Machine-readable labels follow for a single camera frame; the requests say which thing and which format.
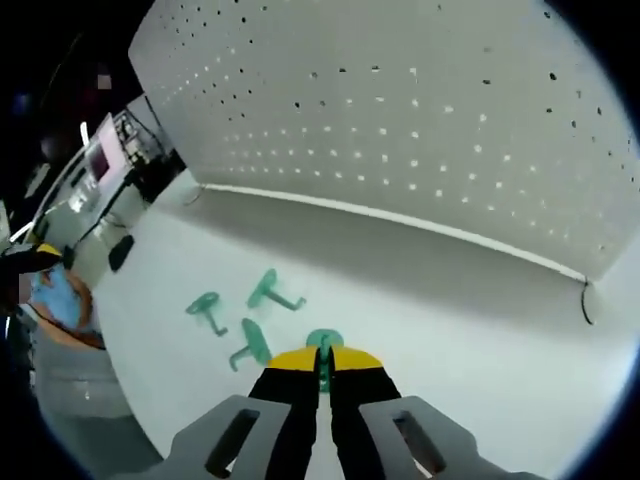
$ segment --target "person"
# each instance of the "person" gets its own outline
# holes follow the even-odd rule
[[[38,316],[38,325],[54,341],[72,347],[102,344],[91,291],[62,263],[31,276],[28,304]]]
[[[27,268],[30,271],[23,268],[22,272],[13,273],[15,281],[5,282],[4,309],[29,306],[38,326],[55,342],[104,350],[91,291],[77,275],[65,269],[59,253],[46,244],[8,253],[5,264],[9,259],[13,263],[35,263]]]

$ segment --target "white pegboard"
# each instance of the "white pegboard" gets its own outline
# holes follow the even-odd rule
[[[592,278],[640,222],[627,115],[541,2],[158,0],[129,55],[203,184],[428,220]]]

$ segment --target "green plastic hook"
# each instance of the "green plastic hook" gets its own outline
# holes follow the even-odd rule
[[[320,349],[320,392],[329,393],[331,389],[329,375],[329,353],[332,345],[344,346],[342,335],[335,330],[324,328],[314,330],[307,337],[307,347]]]
[[[216,321],[211,314],[211,308],[218,303],[220,295],[216,292],[207,292],[202,294],[195,302],[187,307],[185,310],[189,315],[202,314],[204,318],[209,322],[209,325],[213,329],[213,332],[221,337],[229,330],[226,328],[218,328]]]
[[[256,362],[264,367],[269,365],[269,362],[272,358],[271,352],[269,351],[269,346],[267,345],[267,341],[262,334],[262,329],[260,328],[260,326],[253,320],[243,318],[242,331],[244,332],[244,336],[247,339],[247,346],[242,350],[238,350],[236,353],[231,355],[231,357],[229,357],[229,365],[231,365],[231,370],[237,372],[238,366],[236,364],[238,360],[245,357],[255,358]]]
[[[247,306],[249,308],[256,308],[263,297],[268,297],[276,303],[279,303],[284,308],[288,308],[289,310],[296,311],[302,308],[302,306],[307,303],[307,300],[300,297],[296,303],[292,303],[289,300],[281,297],[276,292],[273,291],[273,287],[278,281],[278,274],[276,271],[271,268],[267,270],[267,273],[264,274],[260,283],[255,288],[249,300],[247,300]]]

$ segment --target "blue shirt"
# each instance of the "blue shirt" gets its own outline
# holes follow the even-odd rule
[[[90,332],[91,324],[79,329],[80,313],[82,312],[82,300],[73,289],[62,264],[58,264],[49,270],[51,285],[42,282],[42,275],[35,274],[31,279],[31,301],[47,306],[52,320],[60,322],[68,330]]]

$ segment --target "yellow and black object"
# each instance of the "yellow and black object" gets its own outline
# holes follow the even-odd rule
[[[275,357],[250,397],[285,403],[290,413],[280,431],[267,479],[303,479],[316,439],[320,350],[306,347]],[[380,457],[358,408],[400,397],[382,363],[366,352],[332,346],[329,355],[331,430],[345,478],[382,479]]]

